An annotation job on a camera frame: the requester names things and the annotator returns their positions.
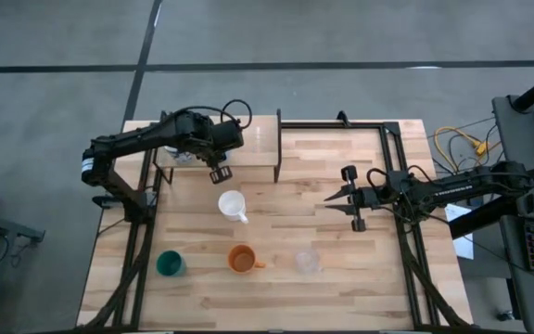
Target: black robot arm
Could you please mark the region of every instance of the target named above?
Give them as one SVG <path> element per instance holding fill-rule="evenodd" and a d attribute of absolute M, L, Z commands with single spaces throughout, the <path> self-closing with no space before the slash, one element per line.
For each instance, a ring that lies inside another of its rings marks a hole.
<path fill-rule="evenodd" d="M 210 107 L 188 107 L 173 113 L 162 112 L 160 121 L 144 128 L 92 139 L 91 145 L 82 156 L 82 181 L 90 186 L 103 186 L 112 196 L 122 202 L 125 220 L 145 218 L 146 193 L 133 190 L 112 168 L 113 161 L 122 156 L 169 146 L 181 152 L 190 152 L 205 161 L 211 168 L 211 181 L 220 183 L 232 177 L 227 166 L 220 167 L 225 152 L 244 145 L 239 121 L 226 114 L 230 120 L 214 124 L 210 117 L 191 109 L 212 109 Z"/>
<path fill-rule="evenodd" d="M 374 186 L 372 173 L 383 174 L 385 184 Z M 358 176 L 355 166 L 345 167 L 341 170 L 341 175 L 348 184 L 326 200 L 347 196 L 348 204 L 327 207 L 353 215 L 351 225 L 356 232 L 366 230 L 365 221 L 360 215 L 360 209 L 363 208 L 375 210 L 381 205 L 396 203 L 400 209 L 398 214 L 405 217 L 408 223 L 415 224 L 426 219 L 437 207 L 446 206 L 448 203 L 492 193 L 517 198 L 534 187 L 534 181 L 527 174 L 525 167 L 513 161 L 498 162 L 491 167 L 479 166 L 469 172 L 437 180 L 428 178 L 427 182 L 420 181 L 413 173 L 405 171 L 385 173 L 371 169 L 366 175 L 371 186 L 367 187 L 355 186 L 354 180 Z"/>

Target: clear plastic cup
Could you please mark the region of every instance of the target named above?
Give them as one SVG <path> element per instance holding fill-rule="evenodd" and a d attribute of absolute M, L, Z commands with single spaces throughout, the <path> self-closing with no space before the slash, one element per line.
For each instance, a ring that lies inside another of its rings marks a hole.
<path fill-rule="evenodd" d="M 296 254 L 296 266 L 302 274 L 314 274 L 322 270 L 321 257 L 316 250 L 303 250 Z"/>

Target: wooden tabletop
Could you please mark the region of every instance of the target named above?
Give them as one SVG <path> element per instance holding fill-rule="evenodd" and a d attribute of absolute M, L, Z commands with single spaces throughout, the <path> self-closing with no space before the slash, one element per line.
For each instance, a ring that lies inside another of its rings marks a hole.
<path fill-rule="evenodd" d="M 398 122 L 408 164 L 434 175 L 423 123 Z M 365 186 L 369 168 L 384 169 L 378 133 L 285 130 L 282 145 L 278 184 L 273 183 L 273 171 L 245 167 L 233 168 L 233 179 L 219 185 L 211 184 L 207 171 L 188 169 L 175 170 L 172 185 L 162 185 L 141 329 L 412 328 L 393 217 L 382 210 L 363 210 L 368 230 L 355 233 L 350 217 L 326 209 L 323 202 L 343 185 L 339 170 L 345 165 L 356 165 L 360 186 Z M 132 186 L 139 177 L 134 162 L 141 158 L 124 157 L 116 164 Z M 219 213 L 218 197 L 231 189 L 246 197 L 248 225 L 229 222 Z M 100 228 L 121 218 L 122 210 L 107 210 Z M 433 220 L 421 226 L 434 283 L 459 316 L 471 322 L 449 228 Z M 90 320 L 116 288 L 128 234 L 128 223 L 121 223 L 98 238 L 78 324 Z M 226 255 L 240 243 L 253 247 L 266 268 L 248 275 L 231 272 Z M 183 255 L 185 276 L 158 274 L 156 259 L 166 250 Z M 320 272 L 298 271 L 295 256 L 305 250 L 318 252 Z M 419 284 L 418 295 L 427 319 Z M 132 298 L 131 293 L 125 321 Z"/>

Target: white mug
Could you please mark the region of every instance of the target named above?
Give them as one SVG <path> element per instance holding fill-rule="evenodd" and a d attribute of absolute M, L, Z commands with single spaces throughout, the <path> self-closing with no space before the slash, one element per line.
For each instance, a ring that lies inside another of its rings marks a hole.
<path fill-rule="evenodd" d="M 224 192 L 218 200 L 218 207 L 223 216 L 230 221 L 241 221 L 248 224 L 248 218 L 245 215 L 247 206 L 245 204 L 245 197 L 236 190 L 229 190 Z"/>

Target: green mug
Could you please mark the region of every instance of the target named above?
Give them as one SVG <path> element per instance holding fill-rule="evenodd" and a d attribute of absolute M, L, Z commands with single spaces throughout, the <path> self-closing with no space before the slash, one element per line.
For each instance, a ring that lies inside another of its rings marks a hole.
<path fill-rule="evenodd" d="M 167 250 L 158 257 L 156 269 L 164 276 L 182 276 L 186 266 L 181 254 L 174 250 Z"/>

